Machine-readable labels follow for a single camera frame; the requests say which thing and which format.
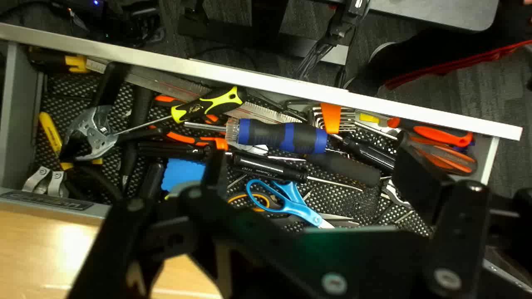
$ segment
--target metal tool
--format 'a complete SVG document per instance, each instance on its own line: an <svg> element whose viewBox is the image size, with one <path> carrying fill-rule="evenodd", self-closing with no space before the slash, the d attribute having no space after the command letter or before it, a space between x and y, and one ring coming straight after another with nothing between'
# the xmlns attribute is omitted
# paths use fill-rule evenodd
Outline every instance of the metal tool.
<svg viewBox="0 0 532 299"><path fill-rule="evenodd" d="M248 153L248 154L253 154L253 156L265 156L266 159L306 162L306 159L298 157L298 156L273 156L273 154L268 154L270 148L266 144L251 146L251 144L240 144L240 143L230 141L230 146L231 146L231 153L228 153L230 156L235 151L240 151L240 153Z"/></svg>
<svg viewBox="0 0 532 299"><path fill-rule="evenodd" d="M394 169L396 157L373 144L368 144L364 141L354 139L351 134L339 136L331 134L334 139L341 141L343 148L353 154L356 159L361 159L364 162L369 162L386 174L389 174Z"/></svg>
<svg viewBox="0 0 532 299"><path fill-rule="evenodd" d="M383 194L381 194L381 196L386 197L386 199L389 199L389 201L393 201L393 202L398 204L398 206L413 207L409 201L403 201L403 199L399 197L398 189L396 189L393 179L388 179L388 181L384 182L384 186L383 186Z"/></svg>
<svg viewBox="0 0 532 299"><path fill-rule="evenodd" d="M231 118L226 126L185 121L186 128L225 133L240 144L266 144L290 153L324 153L328 133L303 123L266 124L256 119Z"/></svg>
<svg viewBox="0 0 532 299"><path fill-rule="evenodd" d="M185 123L186 119L205 121L208 114L220 116L226 111L231 111L241 106L243 103L245 101L240 96L238 86L231 86L230 89L211 91L206 96L198 98L195 101L173 106L170 114L165 118L158 118L158 119L123 129L118 134L132 133L140 128L147 128L168 119L173 119L175 123Z"/></svg>
<svg viewBox="0 0 532 299"><path fill-rule="evenodd" d="M127 73L127 64L107 64L95 99L67 129L65 146L60 154L62 159L90 161L100 157L117 144L118 134L115 134L108 116ZM87 143L90 144L90 153L78 154Z"/></svg>
<svg viewBox="0 0 532 299"><path fill-rule="evenodd" d="M316 182L339 186L339 187L354 189L354 191L363 192L363 189L358 186L310 176L305 169L298 169L290 164L281 164L276 161L268 161L265 157L261 157L261 159L260 157L243 157L240 154L233 154L233 164L240 166L243 171L248 171L248 174L263 176L268 179L296 181L296 182L316 181Z"/></svg>
<svg viewBox="0 0 532 299"><path fill-rule="evenodd" d="M253 187L255 186L265 189L268 194L275 194L276 199L281 201L283 206L280 209L273 209L273 207L265 206L253 194ZM331 222L323 219L316 211L313 211L305 202L305 199L301 197L301 192L298 191L295 182L280 184L280 182L273 181L271 184L266 184L263 179L251 179L251 181L246 182L246 194L248 194L250 201L255 206L258 206L260 209L263 209L265 212L293 214L293 216L298 216L298 217L308 221L310 224L313 224L316 227L326 227L326 229L334 227Z"/></svg>
<svg viewBox="0 0 532 299"><path fill-rule="evenodd" d="M53 153L62 153L63 143L52 116L48 113L40 113L39 119ZM50 196L72 196L90 201L122 201L123 192L102 172L100 164L98 159L90 162L65 162L58 159L62 171L50 172L48 169L45 177L42 177L47 182L45 192Z"/></svg>
<svg viewBox="0 0 532 299"><path fill-rule="evenodd" d="M276 123L301 123L300 118L260 106L256 103L246 101L236 109L226 113L231 118L250 118L263 123L276 124Z"/></svg>
<svg viewBox="0 0 532 299"><path fill-rule="evenodd" d="M310 123L313 126L326 128L324 111L321 106L311 106L308 114L310 114ZM364 128L388 139L393 139L393 141L398 139L399 131L396 128L369 124L366 121L361 121L361 114L364 113L359 113L349 108L341 108L341 114L339 114L341 119L338 119L339 121L338 131L354 131L356 128Z"/></svg>
<svg viewBox="0 0 532 299"><path fill-rule="evenodd" d="M22 186L22 191L47 194L50 172L52 172L50 167L40 166L32 176L27 177L27 181Z"/></svg>

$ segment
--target black plastic part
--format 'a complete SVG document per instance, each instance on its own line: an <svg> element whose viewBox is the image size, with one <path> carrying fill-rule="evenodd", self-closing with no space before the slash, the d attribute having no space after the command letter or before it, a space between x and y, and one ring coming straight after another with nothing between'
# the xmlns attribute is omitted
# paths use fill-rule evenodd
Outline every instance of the black plastic part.
<svg viewBox="0 0 532 299"><path fill-rule="evenodd" d="M29 50L27 51L30 63L44 73L67 73L68 71L68 64L65 61L65 53L60 51L42 51L42 50Z"/></svg>
<svg viewBox="0 0 532 299"><path fill-rule="evenodd" d="M444 204L446 191L454 181L411 149L399 146L393 182L399 196L413 204L418 214L434 224Z"/></svg>
<svg viewBox="0 0 532 299"><path fill-rule="evenodd" d="M366 186L381 184L381 171L359 162L356 159L349 159L338 153L324 153L324 154L306 154L306 159L329 172L336 172L343 177L353 179L356 182L363 182Z"/></svg>
<svg viewBox="0 0 532 299"><path fill-rule="evenodd" d="M153 98L155 93L152 89L133 86L133 103L128 128L143 124L148 119Z"/></svg>
<svg viewBox="0 0 532 299"><path fill-rule="evenodd" d="M158 201L162 197L162 181L165 174L165 164L153 161L148 164L145 179L140 184L138 197Z"/></svg>
<svg viewBox="0 0 532 299"><path fill-rule="evenodd" d="M228 197L228 177L230 167L225 151L213 151L213 157L206 162L205 174L201 177L201 187L213 191L218 197Z"/></svg>
<svg viewBox="0 0 532 299"><path fill-rule="evenodd" d="M123 192L93 164L77 162L67 171L68 186L73 186L75 194L83 194L80 199L95 199L98 202L120 202Z"/></svg>
<svg viewBox="0 0 532 299"><path fill-rule="evenodd" d="M424 277L434 294L476 297L482 270L491 191L477 181L459 181L446 196L424 260ZM447 285L446 272L459 284Z"/></svg>
<svg viewBox="0 0 532 299"><path fill-rule="evenodd" d="M268 217L233 209L210 194L180 197L180 202L200 231L218 236L215 244L198 246L191 257L216 280L223 297L265 297L278 289L273 297L408 299L428 244L421 236L399 231L288 234ZM323 279L328 274L346 279L343 295L324 290Z"/></svg>
<svg viewBox="0 0 532 299"><path fill-rule="evenodd" d="M137 197L112 206L68 294L70 299L150 297L140 295L142 287L150 292L152 285L147 284L142 265L135 267L133 260L153 204Z"/></svg>
<svg viewBox="0 0 532 299"><path fill-rule="evenodd" d="M90 103L90 106L103 106L103 104L112 106L117 101L118 91L125 83L128 71L130 71L130 64L107 63L97 94Z"/></svg>
<svg viewBox="0 0 532 299"><path fill-rule="evenodd" d="M211 148L198 148L191 144L180 144L180 143L162 143L162 141L142 141L137 143L137 149L140 156L150 157L183 157L183 159L195 159L205 161L211 157Z"/></svg>
<svg viewBox="0 0 532 299"><path fill-rule="evenodd" d="M532 272L532 189L521 189L514 196L514 209L519 219L512 229L512 246L507 254Z"/></svg>

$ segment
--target yellow handle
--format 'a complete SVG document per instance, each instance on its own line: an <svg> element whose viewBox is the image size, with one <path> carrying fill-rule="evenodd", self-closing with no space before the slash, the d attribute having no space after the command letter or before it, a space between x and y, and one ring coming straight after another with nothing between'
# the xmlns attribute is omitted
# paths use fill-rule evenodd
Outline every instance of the yellow handle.
<svg viewBox="0 0 532 299"><path fill-rule="evenodd" d="M65 64L70 73L88 73L87 58L85 56L65 56Z"/></svg>
<svg viewBox="0 0 532 299"><path fill-rule="evenodd" d="M42 113L39 113L39 123L47 134L47 139L48 139L52 151L55 153L55 156L60 156L62 148L63 148L63 141L62 141L60 133L57 131L57 126L52 119L52 116L48 113L42 111ZM60 164L62 164L62 169L73 167L72 162L60 162Z"/></svg>
<svg viewBox="0 0 532 299"><path fill-rule="evenodd" d="M233 86L230 91L223 94L216 94L213 98L198 98L195 101L188 101L172 108L172 118L175 123L183 123L190 116L210 114L211 109L218 106L225 106L226 111L238 108L245 101L238 96L238 86Z"/></svg>
<svg viewBox="0 0 532 299"><path fill-rule="evenodd" d="M369 113L359 113L359 119L361 119L363 123L376 123L376 124L381 123L381 119L379 119L378 116L369 114Z"/></svg>

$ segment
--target scissors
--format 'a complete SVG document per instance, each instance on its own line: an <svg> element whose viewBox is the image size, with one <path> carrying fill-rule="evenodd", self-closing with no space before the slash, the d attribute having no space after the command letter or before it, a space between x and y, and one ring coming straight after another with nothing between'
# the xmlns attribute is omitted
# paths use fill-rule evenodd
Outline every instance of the scissors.
<svg viewBox="0 0 532 299"><path fill-rule="evenodd" d="M261 189L265 189L266 192L271 192L273 196L276 196L276 199L280 202L283 202L283 206L280 209L265 206L253 192L253 186L260 186ZM313 211L303 199L301 192L298 191L295 182L288 182L288 184L280 184L276 181L273 181L271 184L265 182L263 179L250 179L246 182L246 194L250 197L250 201L258 206L260 209L263 209L265 212L271 212L271 214L293 214L298 216L301 219L305 219L306 222L316 226L316 227L326 227L331 229L334 227L331 222L328 222L326 219L323 219L321 214L318 214L316 211Z"/></svg>

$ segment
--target wire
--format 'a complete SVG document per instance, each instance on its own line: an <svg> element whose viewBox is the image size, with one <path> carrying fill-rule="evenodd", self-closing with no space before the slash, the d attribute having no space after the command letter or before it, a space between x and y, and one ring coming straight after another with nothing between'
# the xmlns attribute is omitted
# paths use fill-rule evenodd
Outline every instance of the wire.
<svg viewBox="0 0 532 299"><path fill-rule="evenodd" d="M266 207L270 207L271 199L270 199L268 194L265 194L265 192L251 192L251 194L253 194L255 197L258 197ZM231 196L231 197L228 199L228 204L238 206L236 202L241 201L241 199L248 199L248 192L236 192L235 196ZM261 209L261 207L253 207L253 211L256 211L256 212L265 212L265 209Z"/></svg>
<svg viewBox="0 0 532 299"><path fill-rule="evenodd" d="M25 10L25 8L30 8L30 6L48 6L48 5L50 5L50 1L47 1L47 0L24 1L24 3L14 5L14 6L7 8L5 11L2 11L2 13L0 13L0 20L10 18L10 16L14 16L17 11Z"/></svg>

